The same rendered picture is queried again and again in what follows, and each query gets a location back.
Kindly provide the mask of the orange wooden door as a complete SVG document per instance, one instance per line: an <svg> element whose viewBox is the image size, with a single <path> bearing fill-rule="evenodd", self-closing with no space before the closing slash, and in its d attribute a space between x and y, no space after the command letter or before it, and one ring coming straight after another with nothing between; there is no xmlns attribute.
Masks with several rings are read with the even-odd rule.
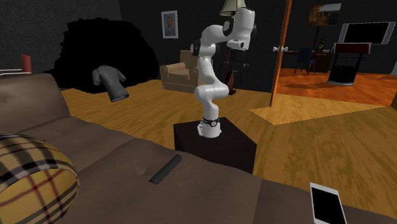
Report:
<svg viewBox="0 0 397 224"><path fill-rule="evenodd" d="M270 102L269 106L271 107L275 98L275 94L277 91L277 84L279 81L279 74L281 70L281 62L282 62L282 57L283 57L283 52L284 52L284 44L286 40L286 34L288 31L288 24L289 24L289 16L291 13L291 5L292 5L293 0L286 0L286 5L284 9L284 17L282 21L282 29L281 29L281 34L280 34L280 40L279 40L279 47L277 51L277 60L275 63L275 70L274 70L274 77L272 80L272 89L271 89L271 97L270 97Z"/></svg>

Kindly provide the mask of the blue chair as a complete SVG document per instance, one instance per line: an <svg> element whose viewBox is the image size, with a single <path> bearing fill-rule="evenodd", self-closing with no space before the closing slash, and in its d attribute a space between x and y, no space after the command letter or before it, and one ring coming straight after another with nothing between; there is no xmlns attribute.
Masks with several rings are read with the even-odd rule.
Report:
<svg viewBox="0 0 397 224"><path fill-rule="evenodd" d="M296 62L296 67L294 73L297 69L301 69L303 71L303 66L307 68L307 75L309 75L309 70L311 67L314 68L314 73L316 73L316 61L311 58L312 48L309 47L301 47L298 52L298 59Z"/></svg>

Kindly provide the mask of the dark wooden desk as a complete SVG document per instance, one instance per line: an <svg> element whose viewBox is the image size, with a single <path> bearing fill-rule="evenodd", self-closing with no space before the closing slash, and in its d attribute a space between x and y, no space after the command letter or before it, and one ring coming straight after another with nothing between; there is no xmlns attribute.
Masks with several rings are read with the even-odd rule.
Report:
<svg viewBox="0 0 397 224"><path fill-rule="evenodd" d="M281 67L284 68L285 57L289 55L298 55L299 51L287 51L283 53ZM312 52L311 59L316 61L316 73L327 73L330 70L333 60L331 52Z"/></svg>

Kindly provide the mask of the dark robot stand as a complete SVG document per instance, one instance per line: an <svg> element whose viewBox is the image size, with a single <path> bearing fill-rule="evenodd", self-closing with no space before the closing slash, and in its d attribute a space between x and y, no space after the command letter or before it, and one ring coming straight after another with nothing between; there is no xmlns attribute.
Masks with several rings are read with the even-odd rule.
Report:
<svg viewBox="0 0 397 224"><path fill-rule="evenodd" d="M253 172L257 144L227 118L220 118L222 133L215 138L200 136L199 122L174 124L174 145L178 151L191 153L216 164Z"/></svg>

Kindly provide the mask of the television on black stand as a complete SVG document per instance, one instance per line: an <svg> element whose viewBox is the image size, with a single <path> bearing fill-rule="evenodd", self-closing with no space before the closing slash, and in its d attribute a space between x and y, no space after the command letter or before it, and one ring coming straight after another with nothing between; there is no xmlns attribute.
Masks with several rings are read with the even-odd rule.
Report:
<svg viewBox="0 0 397 224"><path fill-rule="evenodd" d="M363 22L343 24L339 39L331 50L335 54L328 83L340 86L353 86L364 54L369 55L373 45L387 45L396 22ZM337 65L341 53L358 54L356 64Z"/></svg>

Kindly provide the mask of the grey shirt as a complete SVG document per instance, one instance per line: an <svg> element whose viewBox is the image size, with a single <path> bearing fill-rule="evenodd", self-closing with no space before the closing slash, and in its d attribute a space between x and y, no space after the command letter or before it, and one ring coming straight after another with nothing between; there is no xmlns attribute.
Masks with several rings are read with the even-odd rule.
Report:
<svg viewBox="0 0 397 224"><path fill-rule="evenodd" d="M120 101L129 97L129 93L122 86L126 77L115 67L102 65L92 71L93 84L103 84L111 102Z"/></svg>

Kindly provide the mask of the dark grey remote control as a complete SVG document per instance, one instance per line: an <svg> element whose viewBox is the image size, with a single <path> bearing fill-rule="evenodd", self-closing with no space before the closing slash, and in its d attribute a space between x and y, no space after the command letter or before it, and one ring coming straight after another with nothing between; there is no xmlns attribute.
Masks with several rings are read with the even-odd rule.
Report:
<svg viewBox="0 0 397 224"><path fill-rule="evenodd" d="M158 185L170 172L173 170L180 161L182 161L180 154L172 157L152 178L149 180L150 183Z"/></svg>

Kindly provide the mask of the white tablet with black screen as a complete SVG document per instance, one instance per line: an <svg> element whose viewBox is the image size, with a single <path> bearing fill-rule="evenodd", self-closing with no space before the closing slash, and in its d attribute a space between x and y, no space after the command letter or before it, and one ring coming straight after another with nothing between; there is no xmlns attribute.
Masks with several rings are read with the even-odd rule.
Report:
<svg viewBox="0 0 397 224"><path fill-rule="evenodd" d="M338 191L310 183L314 224L347 224Z"/></svg>

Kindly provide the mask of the brown sofa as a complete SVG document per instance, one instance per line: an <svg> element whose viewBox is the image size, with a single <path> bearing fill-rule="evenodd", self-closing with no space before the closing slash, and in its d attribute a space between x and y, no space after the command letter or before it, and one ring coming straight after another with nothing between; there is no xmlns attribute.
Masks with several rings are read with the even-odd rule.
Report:
<svg viewBox="0 0 397 224"><path fill-rule="evenodd" d="M0 132L59 149L80 186L56 224L314 224L310 193L70 115L49 74L0 76Z"/></svg>

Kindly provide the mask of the red chair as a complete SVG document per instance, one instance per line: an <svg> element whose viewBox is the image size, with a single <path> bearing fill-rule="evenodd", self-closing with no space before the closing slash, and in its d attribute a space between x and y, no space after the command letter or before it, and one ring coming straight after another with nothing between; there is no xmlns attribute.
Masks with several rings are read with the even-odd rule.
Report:
<svg viewBox="0 0 397 224"><path fill-rule="evenodd" d="M26 54L20 56L20 69L0 69L0 76L2 75L13 75L13 74L31 74L32 65L31 57Z"/></svg>

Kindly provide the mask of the yellow plaid cushion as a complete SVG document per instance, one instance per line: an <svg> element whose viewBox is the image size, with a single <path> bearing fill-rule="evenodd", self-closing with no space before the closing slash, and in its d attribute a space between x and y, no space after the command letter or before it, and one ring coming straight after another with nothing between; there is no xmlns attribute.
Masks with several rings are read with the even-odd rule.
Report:
<svg viewBox="0 0 397 224"><path fill-rule="evenodd" d="M44 140L0 132L0 224L56 224L80 181L74 164Z"/></svg>

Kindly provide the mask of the framed wall portrait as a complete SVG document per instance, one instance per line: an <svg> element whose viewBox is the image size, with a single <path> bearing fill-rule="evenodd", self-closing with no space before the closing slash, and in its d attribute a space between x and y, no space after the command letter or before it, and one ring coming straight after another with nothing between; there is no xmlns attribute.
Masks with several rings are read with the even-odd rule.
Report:
<svg viewBox="0 0 397 224"><path fill-rule="evenodd" d="M178 39L178 11L162 11L162 36L164 39Z"/></svg>

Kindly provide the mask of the landscape wall picture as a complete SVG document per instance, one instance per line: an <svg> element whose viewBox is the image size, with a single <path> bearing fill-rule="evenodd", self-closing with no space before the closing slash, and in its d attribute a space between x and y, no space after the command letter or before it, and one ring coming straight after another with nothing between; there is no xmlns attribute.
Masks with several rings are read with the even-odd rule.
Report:
<svg viewBox="0 0 397 224"><path fill-rule="evenodd" d="M336 25L342 4L312 5L309 15L309 26Z"/></svg>

